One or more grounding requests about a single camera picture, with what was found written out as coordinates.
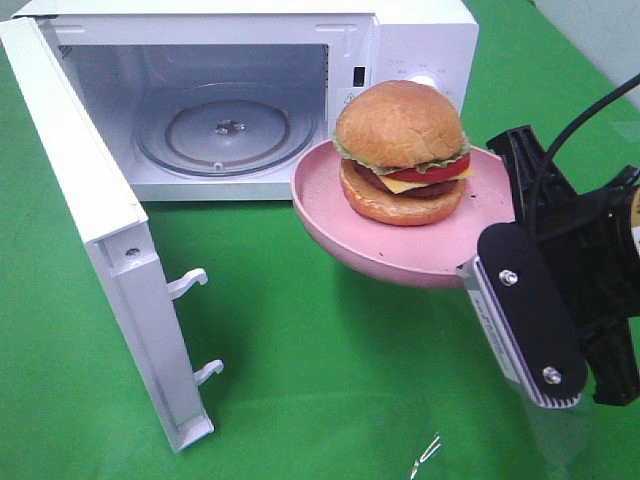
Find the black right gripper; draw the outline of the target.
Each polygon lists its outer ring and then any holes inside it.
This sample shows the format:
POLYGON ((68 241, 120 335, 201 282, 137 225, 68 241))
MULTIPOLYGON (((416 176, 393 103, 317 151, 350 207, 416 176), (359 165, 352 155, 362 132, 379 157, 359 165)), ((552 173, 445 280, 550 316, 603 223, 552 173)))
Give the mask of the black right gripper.
POLYGON ((530 230, 571 319, 595 380, 593 400, 627 406, 639 398, 629 317, 639 314, 639 251, 631 232, 639 169, 623 168, 604 186, 579 194, 551 162, 532 198, 546 150, 531 125, 486 142, 509 177, 515 222, 530 230))

